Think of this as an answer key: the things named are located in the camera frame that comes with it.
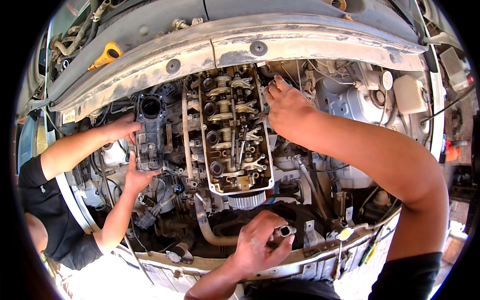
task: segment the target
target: person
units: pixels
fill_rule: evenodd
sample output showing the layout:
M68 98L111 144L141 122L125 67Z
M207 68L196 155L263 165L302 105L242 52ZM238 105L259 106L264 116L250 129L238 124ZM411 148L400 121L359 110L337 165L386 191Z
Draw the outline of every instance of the person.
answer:
M264 98L278 134L355 166L402 200L386 263L369 299L426 299L440 268L448 227L448 192L435 158L406 135L315 110L281 76L265 87ZM228 299L247 275L281 263L291 251L292 237L275 250L266 243L283 224L283 218L262 211L241 229L237 250L198 280L185 299ZM246 299L340 299L323 282L290 280L250 290Z
M133 145L134 131L142 128L133 118L131 113L105 126L65 136L22 165L18 188L28 232L38 252L70 269L80 270L110 253L122 240L138 193L159 171L137 171L135 152L130 151L123 193L103 228L93 234L85 234L78 225L55 177L72 170L103 145L123 138Z

